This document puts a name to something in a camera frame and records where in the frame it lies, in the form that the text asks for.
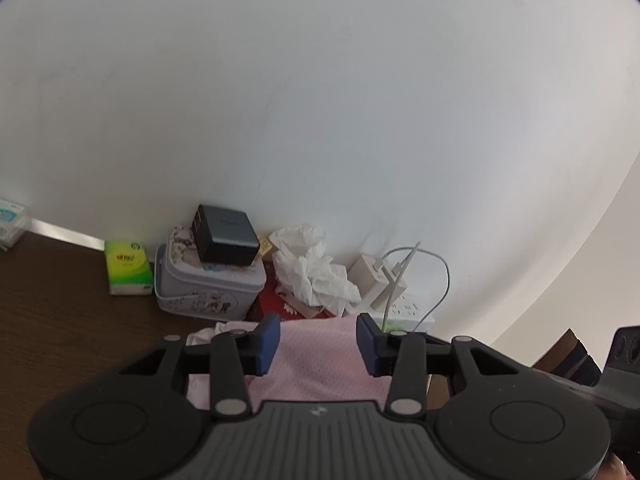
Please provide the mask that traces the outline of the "right white charger plug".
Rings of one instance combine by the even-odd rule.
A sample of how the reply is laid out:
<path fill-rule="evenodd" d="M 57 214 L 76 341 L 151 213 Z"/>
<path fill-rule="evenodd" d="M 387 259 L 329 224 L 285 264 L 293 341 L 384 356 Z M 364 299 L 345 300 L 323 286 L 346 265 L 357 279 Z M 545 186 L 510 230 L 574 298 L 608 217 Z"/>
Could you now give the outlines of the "right white charger plug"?
<path fill-rule="evenodd" d="M 382 266 L 382 272 L 387 278 L 388 284 L 375 298 L 375 300 L 372 301 L 371 308 L 376 312 L 384 312 L 386 304 L 388 302 L 390 302 L 390 304 L 394 304 L 400 295 L 408 288 L 408 284 L 403 278 L 400 281 L 397 281 L 400 273 L 400 266 L 398 266 L 398 264 L 392 268 L 388 263 L 384 263 Z"/>

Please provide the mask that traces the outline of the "black power adapter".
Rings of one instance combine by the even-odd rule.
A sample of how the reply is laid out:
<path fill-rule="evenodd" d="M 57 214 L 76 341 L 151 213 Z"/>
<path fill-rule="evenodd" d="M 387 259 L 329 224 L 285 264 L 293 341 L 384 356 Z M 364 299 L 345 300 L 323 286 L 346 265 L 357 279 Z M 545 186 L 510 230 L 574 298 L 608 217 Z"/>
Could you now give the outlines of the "black power adapter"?
<path fill-rule="evenodd" d="M 198 205 L 191 226 L 201 263 L 250 266 L 260 243 L 243 211 Z"/>

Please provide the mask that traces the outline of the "pink blue purple mesh garment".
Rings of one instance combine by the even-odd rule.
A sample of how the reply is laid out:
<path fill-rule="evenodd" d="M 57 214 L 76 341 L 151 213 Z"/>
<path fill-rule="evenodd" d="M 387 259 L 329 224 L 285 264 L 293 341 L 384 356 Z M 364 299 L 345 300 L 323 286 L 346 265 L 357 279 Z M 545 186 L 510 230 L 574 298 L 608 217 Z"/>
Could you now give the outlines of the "pink blue purple mesh garment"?
<path fill-rule="evenodd" d="M 284 321 L 270 369 L 245 378 L 250 404 L 375 400 L 383 405 L 390 378 L 368 374 L 356 341 L 356 318 Z"/>

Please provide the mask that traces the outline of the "white power strip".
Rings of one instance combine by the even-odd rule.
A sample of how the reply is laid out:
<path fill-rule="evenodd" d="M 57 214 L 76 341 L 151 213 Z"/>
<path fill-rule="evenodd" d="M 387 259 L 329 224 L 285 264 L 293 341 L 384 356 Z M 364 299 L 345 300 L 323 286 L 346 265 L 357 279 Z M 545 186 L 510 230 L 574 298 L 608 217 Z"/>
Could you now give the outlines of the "white power strip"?
<path fill-rule="evenodd" d="M 404 292 L 390 307 L 385 330 L 428 333 L 435 324 L 434 315 L 425 316 L 430 309 L 425 298 Z"/>

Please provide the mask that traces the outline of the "teal floral folded cloth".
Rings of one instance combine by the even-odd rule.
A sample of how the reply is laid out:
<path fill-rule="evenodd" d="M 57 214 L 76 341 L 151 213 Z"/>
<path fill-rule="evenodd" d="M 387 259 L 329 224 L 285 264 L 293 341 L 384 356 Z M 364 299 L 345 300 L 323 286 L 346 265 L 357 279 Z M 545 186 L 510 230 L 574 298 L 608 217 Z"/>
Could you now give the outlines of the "teal floral folded cloth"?
<path fill-rule="evenodd" d="M 213 326 L 202 328 L 195 333 L 186 336 L 187 346 L 198 346 L 199 344 L 209 344 L 217 335 L 234 330 L 245 330 L 251 332 L 257 326 L 255 322 L 232 321 L 232 322 L 216 322 Z"/>

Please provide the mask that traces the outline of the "white charger plug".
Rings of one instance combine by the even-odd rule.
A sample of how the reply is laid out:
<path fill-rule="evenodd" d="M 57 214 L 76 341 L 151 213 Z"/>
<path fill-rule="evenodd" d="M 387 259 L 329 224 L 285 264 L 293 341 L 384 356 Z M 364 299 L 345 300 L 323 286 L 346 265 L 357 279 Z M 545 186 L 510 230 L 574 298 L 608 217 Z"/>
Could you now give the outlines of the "white charger plug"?
<path fill-rule="evenodd" d="M 400 295 L 408 288 L 408 284 L 403 278 L 400 281 L 397 281 L 400 273 L 400 266 L 398 266 L 398 264 L 392 268 L 388 263 L 384 263 L 382 266 L 382 272 L 387 278 L 388 284 L 375 298 L 375 300 L 372 301 L 371 308 L 376 312 L 384 312 L 386 304 L 388 302 L 390 302 L 390 304 L 394 304 Z"/>
<path fill-rule="evenodd" d="M 360 292 L 357 310 L 376 309 L 378 298 L 383 295 L 390 280 L 381 269 L 375 267 L 376 259 L 368 255 L 360 255 L 347 271 L 347 277 Z"/>

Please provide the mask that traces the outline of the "crumpled white tissue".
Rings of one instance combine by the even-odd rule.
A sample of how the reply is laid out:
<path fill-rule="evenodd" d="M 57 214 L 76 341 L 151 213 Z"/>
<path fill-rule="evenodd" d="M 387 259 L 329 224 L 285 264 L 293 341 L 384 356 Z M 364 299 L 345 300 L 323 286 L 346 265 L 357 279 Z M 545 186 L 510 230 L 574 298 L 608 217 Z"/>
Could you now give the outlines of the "crumpled white tissue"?
<path fill-rule="evenodd" d="M 271 255 L 280 285 L 299 304 L 342 316 L 360 304 L 359 288 L 347 270 L 326 253 L 326 233 L 310 224 L 278 229 L 269 235 Z"/>

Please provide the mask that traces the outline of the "white tube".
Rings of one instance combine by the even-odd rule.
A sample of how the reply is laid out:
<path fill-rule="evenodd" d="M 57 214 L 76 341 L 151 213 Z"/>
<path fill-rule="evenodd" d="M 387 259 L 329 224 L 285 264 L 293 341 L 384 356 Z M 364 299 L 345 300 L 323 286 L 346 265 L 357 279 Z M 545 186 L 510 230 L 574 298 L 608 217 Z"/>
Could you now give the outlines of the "white tube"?
<path fill-rule="evenodd" d="M 0 245 L 3 250 L 11 249 L 29 226 L 29 212 L 25 206 L 4 198 L 0 200 Z"/>

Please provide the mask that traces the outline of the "red box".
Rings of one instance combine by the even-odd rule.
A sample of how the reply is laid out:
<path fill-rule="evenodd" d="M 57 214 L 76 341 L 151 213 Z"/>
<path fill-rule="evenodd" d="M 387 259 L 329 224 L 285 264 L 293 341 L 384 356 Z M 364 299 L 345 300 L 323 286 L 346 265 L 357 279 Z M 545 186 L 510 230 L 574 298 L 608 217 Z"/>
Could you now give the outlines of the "red box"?
<path fill-rule="evenodd" d="M 311 312 L 310 315 L 298 312 L 277 293 L 280 283 L 277 280 L 276 272 L 274 272 L 273 264 L 270 261 L 265 261 L 264 268 L 266 284 L 250 306 L 250 310 L 247 311 L 245 319 L 248 322 L 259 322 L 268 313 L 277 313 L 283 321 L 299 321 L 304 318 L 333 318 L 333 314 L 326 310 Z"/>

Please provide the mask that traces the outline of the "floral tin box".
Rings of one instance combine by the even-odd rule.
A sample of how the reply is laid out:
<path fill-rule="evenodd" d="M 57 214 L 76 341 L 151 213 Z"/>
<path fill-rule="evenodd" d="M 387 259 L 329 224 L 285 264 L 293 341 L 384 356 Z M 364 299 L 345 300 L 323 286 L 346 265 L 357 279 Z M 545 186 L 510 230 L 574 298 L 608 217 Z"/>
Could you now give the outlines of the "floral tin box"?
<path fill-rule="evenodd" d="M 266 281 L 262 260 L 250 266 L 202 263 L 192 232 L 184 226 L 172 228 L 167 242 L 155 253 L 155 296 L 160 308 L 168 313 L 241 321 Z"/>

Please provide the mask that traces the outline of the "left white charger plug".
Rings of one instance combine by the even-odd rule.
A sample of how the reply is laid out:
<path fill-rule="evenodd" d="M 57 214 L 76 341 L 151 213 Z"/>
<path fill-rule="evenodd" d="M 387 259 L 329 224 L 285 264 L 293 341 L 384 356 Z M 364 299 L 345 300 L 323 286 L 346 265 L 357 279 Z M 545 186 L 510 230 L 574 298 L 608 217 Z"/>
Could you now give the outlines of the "left white charger plug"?
<path fill-rule="evenodd" d="M 376 309 L 378 298 L 383 295 L 390 280 L 381 269 L 375 267 L 376 259 L 368 255 L 360 255 L 347 271 L 347 277 L 360 292 L 357 310 Z"/>

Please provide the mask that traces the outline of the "green tissue pack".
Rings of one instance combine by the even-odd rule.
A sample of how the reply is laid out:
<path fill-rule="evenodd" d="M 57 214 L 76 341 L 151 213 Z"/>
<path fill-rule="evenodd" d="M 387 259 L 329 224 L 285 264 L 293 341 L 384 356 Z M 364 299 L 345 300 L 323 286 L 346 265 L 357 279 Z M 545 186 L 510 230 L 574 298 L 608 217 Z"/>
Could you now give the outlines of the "green tissue pack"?
<path fill-rule="evenodd" d="M 151 263 L 141 243 L 106 240 L 104 256 L 108 290 L 112 296 L 145 296 L 152 292 Z"/>

